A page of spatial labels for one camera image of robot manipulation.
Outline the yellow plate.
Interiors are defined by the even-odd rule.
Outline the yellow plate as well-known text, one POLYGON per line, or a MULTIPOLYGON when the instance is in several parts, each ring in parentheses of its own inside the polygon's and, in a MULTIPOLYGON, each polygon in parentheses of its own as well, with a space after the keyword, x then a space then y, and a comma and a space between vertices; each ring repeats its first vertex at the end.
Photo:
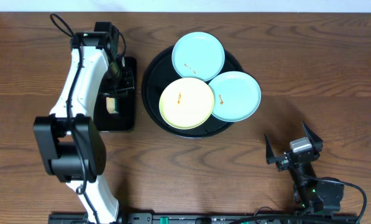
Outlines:
POLYGON ((212 114, 214 94, 204 81, 180 78, 162 92, 159 112, 163 120, 177 129, 193 129, 202 125, 212 114))

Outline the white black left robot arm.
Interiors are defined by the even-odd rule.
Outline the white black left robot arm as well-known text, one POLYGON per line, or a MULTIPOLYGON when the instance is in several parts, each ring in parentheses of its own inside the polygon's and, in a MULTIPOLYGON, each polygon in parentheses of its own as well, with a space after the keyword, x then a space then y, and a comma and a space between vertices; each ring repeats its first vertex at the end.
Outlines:
POLYGON ((51 215, 50 223, 122 223, 120 204, 104 170, 102 132, 131 131, 135 125, 137 62, 119 51, 123 35, 110 22, 91 32, 71 33, 71 67, 48 116, 38 116, 34 133, 46 172, 69 186, 84 215, 51 215))

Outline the light blue plate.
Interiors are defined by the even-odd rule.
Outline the light blue plate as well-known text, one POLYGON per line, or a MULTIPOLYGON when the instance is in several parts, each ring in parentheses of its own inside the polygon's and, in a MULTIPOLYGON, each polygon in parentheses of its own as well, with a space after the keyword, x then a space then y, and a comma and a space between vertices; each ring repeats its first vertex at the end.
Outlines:
POLYGON ((254 114, 262 94, 257 81, 247 73, 230 71, 217 75, 209 82, 214 94, 212 115, 226 122, 238 122, 254 114))
POLYGON ((181 37, 172 51, 172 65, 182 78, 210 81, 222 70, 225 51, 222 43, 206 32, 192 32, 181 37))

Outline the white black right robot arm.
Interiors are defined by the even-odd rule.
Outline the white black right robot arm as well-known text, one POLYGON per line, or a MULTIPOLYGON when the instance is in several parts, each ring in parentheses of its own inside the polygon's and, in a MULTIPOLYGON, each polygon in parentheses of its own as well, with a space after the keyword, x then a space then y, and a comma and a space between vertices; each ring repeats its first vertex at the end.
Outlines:
POLYGON ((338 179, 319 179, 312 162, 320 157, 323 140, 302 123, 305 137, 290 142, 290 150, 276 157, 265 135, 267 164, 275 164, 279 172, 287 170, 292 178, 295 201, 308 213, 331 216, 341 210, 344 184, 338 179))

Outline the black rectangular tray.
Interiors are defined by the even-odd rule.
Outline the black rectangular tray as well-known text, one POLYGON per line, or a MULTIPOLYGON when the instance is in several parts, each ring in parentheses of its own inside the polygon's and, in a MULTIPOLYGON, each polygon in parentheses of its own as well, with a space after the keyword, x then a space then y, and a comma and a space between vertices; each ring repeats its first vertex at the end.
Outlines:
POLYGON ((94 123, 99 131, 131 131, 135 125, 135 88, 137 83, 137 61, 134 58, 134 91, 128 97, 109 96, 109 83, 103 79, 98 90, 94 107, 94 123), (106 109, 106 98, 115 98, 118 113, 109 114, 106 109))

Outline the yellow green scrub sponge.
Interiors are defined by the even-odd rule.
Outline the yellow green scrub sponge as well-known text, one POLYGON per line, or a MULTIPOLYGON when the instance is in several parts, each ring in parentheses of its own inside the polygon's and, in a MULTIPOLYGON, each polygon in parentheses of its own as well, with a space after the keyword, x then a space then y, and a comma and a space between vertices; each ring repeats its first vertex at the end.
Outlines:
POLYGON ((115 98, 110 98, 110 97, 106 98, 106 109, 107 109, 109 114, 118 113, 115 98))

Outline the black round tray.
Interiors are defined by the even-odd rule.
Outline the black round tray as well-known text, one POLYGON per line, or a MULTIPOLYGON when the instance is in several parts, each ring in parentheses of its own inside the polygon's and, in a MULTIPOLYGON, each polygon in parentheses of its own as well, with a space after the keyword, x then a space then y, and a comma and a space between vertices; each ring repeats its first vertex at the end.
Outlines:
POLYGON ((159 108, 160 97, 168 85, 181 79, 173 67, 172 52, 173 47, 169 47, 159 53, 147 67, 142 79, 142 101, 151 119, 165 131, 184 138, 207 138, 225 131, 232 123, 222 121, 213 115, 191 129, 175 128, 163 119, 159 108))

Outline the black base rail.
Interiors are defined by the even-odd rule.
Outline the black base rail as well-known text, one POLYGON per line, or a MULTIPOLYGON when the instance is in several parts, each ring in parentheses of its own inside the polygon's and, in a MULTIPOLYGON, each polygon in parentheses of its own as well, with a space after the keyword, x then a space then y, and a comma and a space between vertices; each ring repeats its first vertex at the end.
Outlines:
MULTIPOLYGON (((257 216, 241 215, 173 215, 151 213, 128 213, 119 215, 115 222, 121 224, 228 224, 228 223, 355 223, 357 217, 333 217, 325 221, 312 220, 312 217, 303 217, 303 219, 279 219, 280 214, 257 214, 257 216)), ((50 214, 48 224, 69 224, 69 223, 94 223, 87 214, 50 214)))

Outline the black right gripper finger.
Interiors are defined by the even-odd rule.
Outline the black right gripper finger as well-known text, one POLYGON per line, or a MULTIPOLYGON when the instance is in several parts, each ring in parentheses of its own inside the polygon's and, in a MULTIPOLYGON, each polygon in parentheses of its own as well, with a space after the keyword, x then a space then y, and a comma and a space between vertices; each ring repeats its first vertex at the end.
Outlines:
POLYGON ((266 162, 267 162, 267 164, 276 163, 276 157, 273 153, 272 146, 270 144, 268 135, 264 134, 264 138, 265 138, 265 145, 266 145, 266 150, 265 150, 266 162))
POLYGON ((321 152, 323 149, 323 140, 317 134, 315 134, 304 121, 302 121, 302 127, 306 137, 309 139, 312 145, 312 148, 321 152))

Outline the light blue plate top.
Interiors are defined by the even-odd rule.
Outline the light blue plate top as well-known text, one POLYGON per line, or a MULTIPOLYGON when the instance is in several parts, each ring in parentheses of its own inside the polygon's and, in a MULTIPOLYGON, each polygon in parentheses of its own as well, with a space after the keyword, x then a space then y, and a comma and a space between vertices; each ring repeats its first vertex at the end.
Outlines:
POLYGON ((206 32, 192 32, 181 37, 172 51, 172 65, 182 78, 210 81, 222 70, 225 51, 222 43, 206 32))

